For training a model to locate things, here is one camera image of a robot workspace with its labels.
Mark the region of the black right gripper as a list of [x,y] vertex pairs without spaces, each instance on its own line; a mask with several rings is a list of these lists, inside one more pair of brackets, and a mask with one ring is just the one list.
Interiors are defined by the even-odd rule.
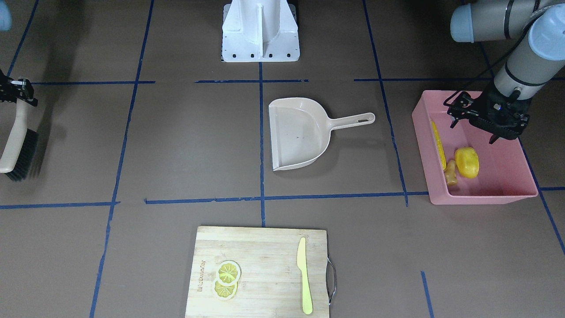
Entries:
[[33,107],[38,106],[38,99],[34,97],[34,87],[28,79],[15,80],[0,71],[0,102],[17,103],[24,101]]

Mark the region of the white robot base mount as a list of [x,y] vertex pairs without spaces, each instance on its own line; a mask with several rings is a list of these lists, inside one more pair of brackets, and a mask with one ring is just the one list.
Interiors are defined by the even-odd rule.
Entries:
[[224,5],[222,61],[298,61],[297,11],[294,0],[233,0]]

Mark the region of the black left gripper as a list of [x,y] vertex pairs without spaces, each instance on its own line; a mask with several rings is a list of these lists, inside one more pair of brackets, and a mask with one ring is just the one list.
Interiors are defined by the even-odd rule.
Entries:
[[531,99],[519,99],[520,95],[518,89],[505,96],[496,88],[488,89],[476,98],[465,91],[453,93],[443,102],[452,119],[449,127],[454,129],[460,120],[467,120],[470,125],[492,134],[489,144],[500,138],[517,139],[530,121]]

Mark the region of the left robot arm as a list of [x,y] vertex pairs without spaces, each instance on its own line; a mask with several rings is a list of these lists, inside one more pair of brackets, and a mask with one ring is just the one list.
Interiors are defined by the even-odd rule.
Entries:
[[450,32],[456,42],[514,40],[498,63],[500,71],[480,96],[460,89],[444,101],[452,117],[498,139],[520,137],[530,123],[533,97],[564,67],[565,4],[562,0],[478,0],[454,10]]

